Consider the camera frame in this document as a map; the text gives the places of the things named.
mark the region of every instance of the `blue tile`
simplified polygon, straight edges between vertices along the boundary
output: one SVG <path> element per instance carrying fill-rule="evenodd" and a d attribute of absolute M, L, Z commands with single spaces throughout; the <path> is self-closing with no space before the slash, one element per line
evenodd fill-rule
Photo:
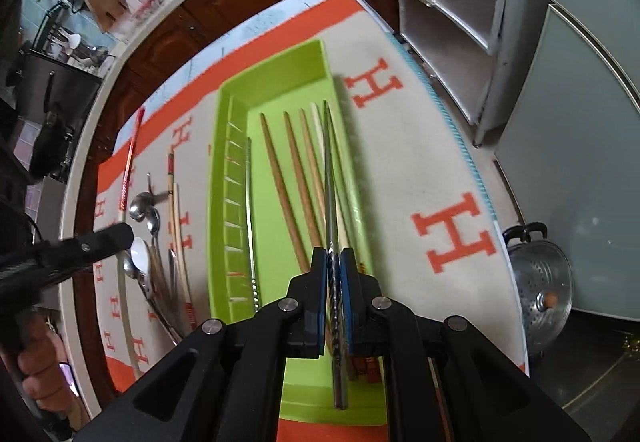
<path fill-rule="evenodd" d="M 40 25 L 47 9 L 37 4 L 34 0 L 22 0 L 21 15 L 28 21 Z"/>
<path fill-rule="evenodd" d="M 22 27 L 23 36 L 25 40 L 33 42 L 38 32 L 38 26 L 28 20 L 20 20 L 20 26 Z"/>

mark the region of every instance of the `tablecloth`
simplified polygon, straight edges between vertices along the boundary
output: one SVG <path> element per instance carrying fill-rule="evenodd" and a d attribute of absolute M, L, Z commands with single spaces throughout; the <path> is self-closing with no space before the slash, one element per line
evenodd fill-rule
<path fill-rule="evenodd" d="M 229 54 L 222 49 L 219 57 L 198 55 L 162 93 L 171 93 L 171 83 L 180 76 L 184 80 L 185 72 L 191 81 L 162 106 L 154 103 L 157 111 L 140 129 L 130 195 L 146 189 L 146 172 L 151 172 L 156 191 L 164 191 L 166 152 L 174 145 L 185 256 L 196 290 L 198 321 L 209 316 L 206 201 L 217 89 L 257 61 L 318 37 L 341 83 L 353 161 L 359 185 L 366 189 L 362 213 L 372 269 L 383 292 L 426 317 L 468 317 L 525 369 L 520 305 L 508 256 L 491 202 L 450 116 L 420 67 L 363 5 L 356 0 L 309 5 L 304 3 L 305 10 L 288 20 L 277 12 L 252 18 L 252 32 L 247 31 L 251 27 L 235 30 L 252 35 L 244 40 L 239 36 L 244 44 Z M 283 23 L 273 27 L 274 22 Z M 127 143 L 119 139 L 114 156 L 100 167 L 95 228 L 116 219 Z M 166 216 L 166 204 L 159 204 L 159 212 Z M 136 235 L 145 237 L 143 225 L 132 226 Z M 160 244 L 169 246 L 166 225 Z M 123 390 L 132 383 L 133 373 L 124 345 L 115 259 L 96 264 L 94 273 L 108 366 L 116 387 Z M 136 358 L 144 371 L 171 343 L 134 281 L 127 281 L 126 299 Z"/>

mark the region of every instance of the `metal pot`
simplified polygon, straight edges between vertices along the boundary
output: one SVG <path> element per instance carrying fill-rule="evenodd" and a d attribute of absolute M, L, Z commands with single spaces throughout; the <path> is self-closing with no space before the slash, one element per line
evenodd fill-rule
<path fill-rule="evenodd" d="M 540 232 L 541 240 L 531 234 Z M 542 352 L 564 327 L 574 295 L 571 265 L 562 250 L 546 239 L 542 222 L 514 226 L 503 234 L 520 294 L 522 323 L 529 354 Z M 509 245 L 514 239 L 519 244 Z"/>

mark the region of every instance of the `green tray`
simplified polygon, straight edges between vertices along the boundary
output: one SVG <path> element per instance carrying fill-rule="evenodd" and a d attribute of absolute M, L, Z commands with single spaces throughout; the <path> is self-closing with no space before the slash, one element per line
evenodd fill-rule
<path fill-rule="evenodd" d="M 323 173 L 310 104 L 316 102 L 322 109 L 324 100 L 331 105 L 342 165 L 342 172 L 334 167 L 338 199 L 345 202 L 346 197 L 351 210 L 351 216 L 345 216 L 346 229 L 356 248 L 358 263 L 371 267 L 360 198 L 334 79 L 326 62 L 322 41 L 311 40 L 255 64 L 220 87 L 208 205 L 209 300 L 214 317 L 231 323 L 254 313 L 246 245 L 247 136 L 251 139 L 252 222 L 261 303 L 270 303 L 286 295 L 289 280 L 300 273 L 271 175 L 260 113 L 267 118 L 298 229 L 311 258 L 311 242 L 296 185 L 283 112 L 290 114 L 306 180 L 312 192 L 299 109 L 306 112 L 316 158 Z M 324 237 L 324 224 L 320 221 L 319 228 Z M 330 358 L 289 359 L 280 417 L 318 424 L 386 423 L 382 384 L 350 382 L 348 391 L 349 409 L 337 411 L 333 407 Z"/>

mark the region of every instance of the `human hand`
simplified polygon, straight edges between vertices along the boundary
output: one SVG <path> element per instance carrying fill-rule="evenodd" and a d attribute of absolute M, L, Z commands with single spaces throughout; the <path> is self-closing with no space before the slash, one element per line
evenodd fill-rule
<path fill-rule="evenodd" d="M 72 392 L 58 365 L 65 361 L 64 346 L 38 314 L 32 314 L 26 326 L 31 342 L 18 355 L 18 368 L 28 377 L 22 382 L 27 395 L 40 409 L 67 411 L 73 401 Z"/>

